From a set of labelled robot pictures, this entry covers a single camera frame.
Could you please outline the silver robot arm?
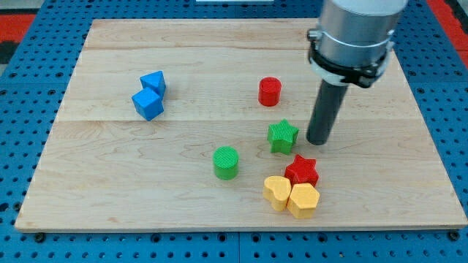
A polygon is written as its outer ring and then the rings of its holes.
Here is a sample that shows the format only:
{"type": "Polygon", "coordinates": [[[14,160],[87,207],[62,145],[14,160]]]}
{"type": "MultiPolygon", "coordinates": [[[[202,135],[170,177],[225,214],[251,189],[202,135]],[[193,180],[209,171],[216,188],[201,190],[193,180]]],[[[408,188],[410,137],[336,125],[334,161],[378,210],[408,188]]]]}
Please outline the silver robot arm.
{"type": "Polygon", "coordinates": [[[385,72],[407,0],[325,0],[307,32],[309,63],[334,86],[369,88],[385,72]]]}

